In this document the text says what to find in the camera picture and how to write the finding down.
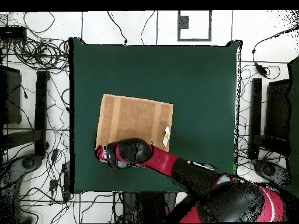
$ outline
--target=black cable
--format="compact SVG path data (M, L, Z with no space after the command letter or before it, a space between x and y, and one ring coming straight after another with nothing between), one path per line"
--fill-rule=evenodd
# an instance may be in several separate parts
M44 33L45 31L49 30L49 29L53 26L53 24L54 24L54 22L55 22L55 17L54 17L54 15L53 15L51 12L49 12L49 13L50 13L50 15L53 17L53 21L52 21L51 25L49 25L49 27L46 28L46 29L43 30L43 31L33 31L32 29L30 29L30 28L28 27L28 25L27 25L27 23L26 23L26 20L25 20L25 17L26 17L26 15L28 14L28 12L25 12L25 14L24 14L24 16L23 16L24 24L26 25L26 27L28 28L28 30L31 31L32 33Z
M72 203L72 210L73 210L73 215L74 215L74 221L77 224L76 216L75 216L75 203L74 202Z
M119 28L119 30L120 30L120 34L121 34L121 36L123 36L123 38L124 38L124 44L127 44L128 40L127 40L126 37L124 37L124 35L123 35L123 31L121 30L120 26L119 26L119 25L113 20L113 18L110 16L109 11L107 11L107 14L108 14L109 18L111 19L111 21L112 21L112 22Z
M143 31L144 31L144 29L145 29L145 27L146 27L146 25L147 25L147 22L150 20L150 18L154 15L155 12L156 12L156 11L154 10L153 13L151 14L151 16L147 19L147 21L146 21L146 23L145 23L145 25L144 25L144 27L143 27L143 30L142 30L142 32L141 32L140 38L141 38L141 42L142 42L143 45L144 45L144 43L143 43L143 39L142 39Z
M80 221L80 224L83 222L83 213L85 212L85 211L87 211L87 210L89 210L92 206L93 206L93 204L95 203L95 201L96 201L96 199L98 198L98 197L111 197L112 195L97 195L96 197L95 197L95 199L92 201L92 204L87 208L87 209L85 209L84 211L82 211L82 213L81 213L81 221Z
M279 32L279 33L277 33L277 34L272 35L272 36L269 37L269 38L265 38L265 39L261 40L261 41L258 42L258 43L255 45L255 47L253 48L253 50L252 50L252 59L253 59L253 61L254 61L254 63L255 63L255 67L256 67L256 69L258 70L258 72L259 72L262 76L264 76L265 78L268 78L267 76L268 76L269 74L266 72L266 70L265 70L265 68L264 68L263 66L261 66L261 65L259 65L257 62L255 62L255 56L254 56L254 54L255 54L255 52L256 52L256 47L257 47L261 42L264 42L264 41L266 41L266 40L270 40L270 39L272 39L272 38L277 38L278 36L280 36L280 35L282 35L282 34L284 34L284 33L290 33L290 32L292 32L292 31L298 30L298 29L299 29L298 24L299 24L299 22L297 22L293 27L291 27L291 28L289 28L289 29L287 29L287 30L283 30L283 31L281 31L281 32Z
M62 100L62 102L63 102L64 104L66 104L66 105L69 106L69 104L66 103L66 102L64 101L64 99L63 99L63 94L64 94L66 91L68 91L68 90L69 90L69 88L68 88L68 89L65 89L65 90L63 91L63 93L61 94L61 100Z

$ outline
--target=black border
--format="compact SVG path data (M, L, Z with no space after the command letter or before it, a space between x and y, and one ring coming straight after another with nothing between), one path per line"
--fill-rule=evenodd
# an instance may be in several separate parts
M212 11L209 11L208 38L180 38L180 10L178 11L178 41L212 41Z
M75 87L74 87L74 38L68 39L69 54L69 157L70 157L70 178L69 191L74 193L75 187L75 142L74 142L74 127L75 127Z

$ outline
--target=cable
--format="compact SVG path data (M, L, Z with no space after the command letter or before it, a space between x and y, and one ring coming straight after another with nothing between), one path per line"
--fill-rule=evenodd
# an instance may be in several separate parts
M28 12L25 12L25 14L24 14L24 16L23 16L23 20L24 20L24 23L25 23L26 27L28 28L28 30L31 31L32 33L44 33L45 31L49 30L49 29L53 26L53 24L54 24L54 22L55 22L55 17L54 17L54 15L53 15L51 12L49 12L49 13L50 13L50 15L53 17L53 21L52 21L51 25L49 25L49 27L46 28L46 29L43 30L43 31L33 31L32 29L30 29L30 28L28 27L28 25L27 25L27 23L26 23L25 17L26 17L26 15L28 14Z
M148 20L150 20L150 18L154 15L155 12L156 12L156 11L154 10L153 13L151 14L151 16L147 19L147 21L146 21L146 23L145 23L145 25L144 25L144 27L143 27L143 30L142 30L142 32L141 32L140 39L141 39L141 42L142 42L143 45L144 45L144 43L143 43L143 39L142 39L143 31L144 31L144 29L145 29L145 26L147 25Z
M297 22L293 27L291 27L291 28L289 28L289 29L287 29L287 30L283 30L283 31L281 31L281 32L279 32L279 33L277 33L277 34L272 35L272 36L269 37L269 38L266 38L266 39L264 39L264 40L261 40L261 41L258 42L258 43L255 45L255 47L253 48L253 50L252 50L252 59L253 59L253 61L254 61L254 63L255 63L255 68L256 68L256 70L257 70L262 76L264 76L265 78L268 78L267 76L268 76L269 74L267 73L267 71L265 70L265 68L264 68L263 66L261 66L261 65L259 65L257 62L255 62L255 56L254 56L254 54L255 54L255 51L256 51L256 47L257 47L261 42L264 42L264 41L266 41L266 40L270 40L270 39L272 39L272 38L277 38L278 36L280 36L281 34L284 34L284 33L289 33L289 32L298 30L298 29L299 29L298 24L299 24L299 22Z
M77 224L76 217L75 217L75 203L74 202L72 203L72 210L73 210L75 223Z
M111 196L112 196L112 195L98 195L98 196L96 196L95 199L92 201L92 204L91 204L87 209L85 209L84 211L82 211L82 213L81 213L81 221L80 221L80 224L83 222L83 213L84 213L85 211L89 210L89 209L93 206L93 204L95 203L95 201L96 201L96 199L97 199L98 197L111 197Z
M111 19L111 21L112 21L112 22L119 28L119 30L120 30L120 34L121 34L121 36L123 36L123 38L124 38L124 44L127 44L128 40L127 40L126 37L124 37L124 35L123 35L123 31L121 30L120 26L119 26L119 25L113 20L113 18L110 16L109 11L107 11L107 14L108 14L109 18Z
M247 89L247 86L249 85L250 83L250 80L252 79L253 76L255 76L257 73L259 73L258 71L255 72L255 73L252 73L252 70L249 69L250 67L255 67L255 65L251 65L251 64L248 64L248 65L245 65L241 68L241 85L242 85L242 89L241 89L241 94L240 94L240 98L243 102L246 102L248 104L250 104L250 100L248 99L244 99L244 94L246 92L246 89ZM268 69L269 70L269 73L268 73L268 76L270 75L270 69L271 68L274 68L274 67L277 67L277 66L269 66L269 67L265 67L265 69ZM268 79L276 79L278 76L280 76L280 69L279 67L277 67L278 70L279 70L279 74L276 76L276 77L273 77L273 78L270 78L270 77L267 77ZM244 76L244 72L248 72L249 75L248 76ZM247 167L245 166L246 164L250 163L251 161L248 161L248 162L243 162L243 163L239 163L241 161L243 161L244 159L246 160L248 158L248 154L247 154L247 148L244 149L242 147L244 146L248 146L248 141L246 140L245 137L248 137L249 135L247 134L247 128L249 127L249 124L246 117L244 117L243 115L241 115L242 112L244 112L245 110L251 108L251 106L243 109L243 110L240 110L239 111L239 118L242 118L244 120L244 125L239 123L239 126L238 128L240 129L240 127L243 127L244 128L244 134L240 134L239 135L239 140L237 140L237 143L238 143L238 146L239 144L243 141L245 144L242 144L241 146L239 146L238 148L238 160L237 160L237 168L243 166L243 167L246 167L247 169L249 169L249 171L243 175L240 175L241 176L244 176L244 175L247 175L251 170L254 170L252 169L251 167ZM266 154L266 156L264 157L265 160L269 160L269 159L272 159L272 158L269 158L271 156L271 152L269 152L269 150L267 150L268 153Z
M64 104L66 104L66 105L69 106L69 104L66 103L66 102L64 101L64 99L63 99L63 94L64 94L66 91L68 91L68 90L69 90L69 88L68 88L68 89L65 89L65 90L63 91L63 93L61 94L61 100L62 100L62 102L63 102Z

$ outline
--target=floor tile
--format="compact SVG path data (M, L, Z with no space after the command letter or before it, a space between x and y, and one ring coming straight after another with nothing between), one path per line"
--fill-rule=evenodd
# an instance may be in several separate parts
M49 202L21 202L21 205L23 205L21 208L24 211L29 211L39 216L37 224L50 224L51 222L52 224L78 223L79 204L70 202L67 203L67 207L65 204L49 205ZM23 216L32 216L34 218L33 223L37 220L36 216L29 213L23 213Z
M112 219L114 222L114 216L112 215L112 203L99 204L94 203L81 203L81 217L82 223L109 223ZM123 213L122 204L116 205L116 215L120 216Z
M158 45L226 46L231 41L231 23L231 10L213 10L211 41L178 41L178 10L159 10Z
M94 192L94 191L87 191L81 195L81 201L89 201L93 202L113 202L112 199L112 192Z
M145 45L155 44L157 32L156 10L109 11L109 13L117 25L120 26L128 45L142 45L142 40ZM124 38L119 28L112 22L106 11L83 13L83 41L87 44L124 44Z
M37 34L45 39L67 40L69 37L81 36L81 12L51 12L55 17L53 25L45 32ZM15 12L11 16L10 25L25 25L24 12ZM49 12L28 12L25 17L27 26L36 32L47 29L53 22L53 17ZM36 39L30 31L27 36Z
M290 10L234 10L232 38L242 40L241 59L252 61L255 45L292 27ZM264 41L256 47L255 61L290 62L299 55L297 31Z

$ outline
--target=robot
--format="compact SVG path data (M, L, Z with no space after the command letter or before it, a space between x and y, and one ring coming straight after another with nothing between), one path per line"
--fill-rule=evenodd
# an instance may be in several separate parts
M193 162L133 138L95 149L112 169L146 167L188 189L165 223L285 222L299 219L298 198L273 184L251 183L221 174L210 164Z

